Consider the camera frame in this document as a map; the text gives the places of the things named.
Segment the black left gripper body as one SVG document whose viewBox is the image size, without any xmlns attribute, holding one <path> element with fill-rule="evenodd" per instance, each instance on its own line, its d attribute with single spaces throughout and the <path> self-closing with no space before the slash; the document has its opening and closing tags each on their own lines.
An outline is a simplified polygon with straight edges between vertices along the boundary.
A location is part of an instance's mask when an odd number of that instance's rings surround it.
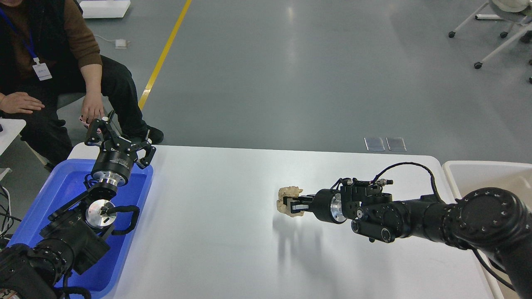
<svg viewBox="0 0 532 299">
<path fill-rule="evenodd" d="M 131 141 L 105 141 L 99 148 L 91 177 L 98 182 L 109 182 L 115 186 L 126 185 L 137 160 L 138 155 L 133 150 Z"/>
</svg>

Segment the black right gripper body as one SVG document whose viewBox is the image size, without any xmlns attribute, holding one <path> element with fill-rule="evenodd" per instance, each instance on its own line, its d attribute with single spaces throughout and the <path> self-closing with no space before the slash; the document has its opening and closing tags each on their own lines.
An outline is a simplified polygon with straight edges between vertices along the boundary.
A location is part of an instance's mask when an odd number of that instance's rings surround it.
<svg viewBox="0 0 532 299">
<path fill-rule="evenodd" d="M 347 220 L 342 213 L 341 193 L 338 190 L 319 190 L 310 206 L 314 216 L 323 222 L 340 225 Z"/>
</svg>

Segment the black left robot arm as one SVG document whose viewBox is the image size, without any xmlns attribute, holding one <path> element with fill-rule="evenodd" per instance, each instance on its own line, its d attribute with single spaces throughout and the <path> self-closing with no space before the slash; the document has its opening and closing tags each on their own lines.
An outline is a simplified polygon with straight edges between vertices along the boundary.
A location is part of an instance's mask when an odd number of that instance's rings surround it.
<svg viewBox="0 0 532 299">
<path fill-rule="evenodd" d="M 141 208 L 116 206 L 112 199 L 127 185 L 133 166 L 147 168 L 156 152 L 148 137 L 134 142 L 112 125 L 114 111 L 91 121 L 85 144 L 99 147 L 86 190 L 48 216 L 42 240 L 34 247 L 17 243 L 1 251 L 2 299 L 90 299 L 85 287 L 69 286 L 110 250 L 109 236 L 124 236 L 137 226 Z"/>
</svg>

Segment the person's right hand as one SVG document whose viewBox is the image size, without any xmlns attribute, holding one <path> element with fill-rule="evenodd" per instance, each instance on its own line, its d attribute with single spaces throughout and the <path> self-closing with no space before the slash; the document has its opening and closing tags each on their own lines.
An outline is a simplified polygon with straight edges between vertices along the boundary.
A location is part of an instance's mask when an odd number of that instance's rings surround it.
<svg viewBox="0 0 532 299">
<path fill-rule="evenodd" d="M 32 114 L 42 110 L 45 106 L 38 99 L 31 97 L 25 92 L 15 92 L 8 95 L 0 93 L 0 109 L 8 114 Z"/>
</svg>

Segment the person's left hand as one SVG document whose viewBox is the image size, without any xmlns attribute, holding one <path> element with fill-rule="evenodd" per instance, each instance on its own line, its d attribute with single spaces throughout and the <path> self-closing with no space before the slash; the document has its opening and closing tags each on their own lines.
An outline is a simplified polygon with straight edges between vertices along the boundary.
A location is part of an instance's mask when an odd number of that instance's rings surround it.
<svg viewBox="0 0 532 299">
<path fill-rule="evenodd" d="M 101 93 L 86 93 L 82 101 L 81 119 L 87 124 L 94 119 L 100 119 L 105 116 L 104 104 Z"/>
</svg>

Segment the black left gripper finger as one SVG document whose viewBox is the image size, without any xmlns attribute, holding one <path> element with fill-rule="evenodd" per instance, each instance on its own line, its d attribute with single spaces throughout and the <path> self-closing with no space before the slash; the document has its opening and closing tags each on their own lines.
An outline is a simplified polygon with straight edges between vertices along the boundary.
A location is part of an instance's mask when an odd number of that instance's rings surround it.
<svg viewBox="0 0 532 299">
<path fill-rule="evenodd" d="M 137 154 L 135 164 L 140 169 L 147 168 L 154 158 L 156 148 L 149 138 L 150 131 L 146 133 L 142 140 L 134 140 L 134 152 Z"/>
<path fill-rule="evenodd" d="M 89 123 L 85 144 L 98 147 L 118 147 L 121 136 L 114 123 L 115 111 L 111 110 L 106 117 L 95 119 Z"/>
</svg>

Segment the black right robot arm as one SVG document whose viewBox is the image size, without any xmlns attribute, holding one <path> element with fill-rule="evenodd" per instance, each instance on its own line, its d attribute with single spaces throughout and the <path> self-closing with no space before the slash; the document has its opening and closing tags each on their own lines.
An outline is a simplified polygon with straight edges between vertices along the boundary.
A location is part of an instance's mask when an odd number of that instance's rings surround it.
<svg viewBox="0 0 532 299">
<path fill-rule="evenodd" d="M 531 212 L 517 195 L 486 187 L 455 203 L 441 199 L 435 176 L 428 170 L 432 193 L 419 199 L 393 201 L 383 187 L 393 180 L 378 173 L 370 181 L 339 178 L 330 189 L 302 195 L 297 186 L 278 191 L 277 210 L 287 216 L 313 213 L 321 221 L 340 225 L 351 219 L 354 233 L 371 242 L 391 243 L 416 236 L 460 250 L 472 250 L 484 269 L 499 282 L 530 299 Z"/>
</svg>

